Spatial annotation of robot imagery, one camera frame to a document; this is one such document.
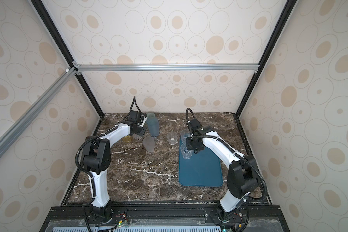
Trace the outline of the clear faceted cup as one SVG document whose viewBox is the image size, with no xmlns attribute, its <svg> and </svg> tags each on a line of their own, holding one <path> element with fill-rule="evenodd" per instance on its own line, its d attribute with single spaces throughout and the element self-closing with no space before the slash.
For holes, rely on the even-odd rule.
<svg viewBox="0 0 348 232">
<path fill-rule="evenodd" d="M 180 139 L 184 143 L 186 141 L 186 138 L 189 137 L 191 134 L 188 129 L 182 130 L 180 133 Z"/>
<path fill-rule="evenodd" d="M 180 147 L 180 154 L 183 159 L 189 160 L 192 157 L 193 151 L 187 149 L 185 144 L 182 144 Z"/>
</svg>

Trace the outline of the clear textured cup front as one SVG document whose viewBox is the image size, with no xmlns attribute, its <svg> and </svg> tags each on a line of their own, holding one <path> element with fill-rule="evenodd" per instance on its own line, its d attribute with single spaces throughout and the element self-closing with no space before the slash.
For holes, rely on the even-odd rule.
<svg viewBox="0 0 348 232">
<path fill-rule="evenodd" d="M 168 143 L 173 146 L 177 143 L 178 135 L 177 132 L 171 131 L 167 134 Z"/>
</svg>

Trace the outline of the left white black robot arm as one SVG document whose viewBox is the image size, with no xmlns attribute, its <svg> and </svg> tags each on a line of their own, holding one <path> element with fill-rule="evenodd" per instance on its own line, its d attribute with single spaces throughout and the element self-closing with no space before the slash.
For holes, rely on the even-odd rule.
<svg viewBox="0 0 348 232">
<path fill-rule="evenodd" d="M 147 114 L 140 110 L 133 98 L 130 110 L 123 120 L 102 134 L 88 136 L 76 152 L 76 167 L 88 175 L 91 186 L 91 200 L 86 205 L 102 222 L 108 222 L 113 214 L 108 206 L 110 196 L 107 189 L 107 169 L 111 164 L 110 148 L 126 136 L 143 136 L 147 130 L 144 126 L 146 120 Z"/>
</svg>

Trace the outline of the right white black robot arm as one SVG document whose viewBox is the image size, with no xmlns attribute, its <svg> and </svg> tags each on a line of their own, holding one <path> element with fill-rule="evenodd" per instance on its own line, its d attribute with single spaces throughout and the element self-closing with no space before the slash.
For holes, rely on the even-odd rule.
<svg viewBox="0 0 348 232">
<path fill-rule="evenodd" d="M 244 155 L 223 140 L 211 126 L 202 126 L 190 108 L 186 109 L 190 137 L 186 148 L 198 153 L 210 149 L 227 166 L 227 192 L 217 207 L 220 221 L 229 221 L 234 210 L 246 202 L 265 202 L 267 184 L 253 156 Z"/>
</svg>

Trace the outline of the teal plastic tray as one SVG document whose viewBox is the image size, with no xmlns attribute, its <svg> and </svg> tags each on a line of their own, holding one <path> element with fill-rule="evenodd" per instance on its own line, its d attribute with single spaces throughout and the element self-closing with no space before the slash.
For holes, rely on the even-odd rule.
<svg viewBox="0 0 348 232">
<path fill-rule="evenodd" d="M 183 186 L 221 187 L 222 170 L 219 158 L 210 149 L 205 148 L 197 154 L 184 153 L 185 140 L 180 139 L 178 178 Z"/>
</svg>

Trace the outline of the clear faceted cup front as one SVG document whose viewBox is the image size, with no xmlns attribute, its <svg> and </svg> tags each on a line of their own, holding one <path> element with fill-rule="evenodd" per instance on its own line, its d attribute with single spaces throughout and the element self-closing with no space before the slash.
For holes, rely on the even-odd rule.
<svg viewBox="0 0 348 232">
<path fill-rule="evenodd" d="M 186 141 L 186 138 L 189 137 L 191 134 L 188 129 L 182 130 L 180 133 L 180 139 L 184 143 Z"/>
</svg>

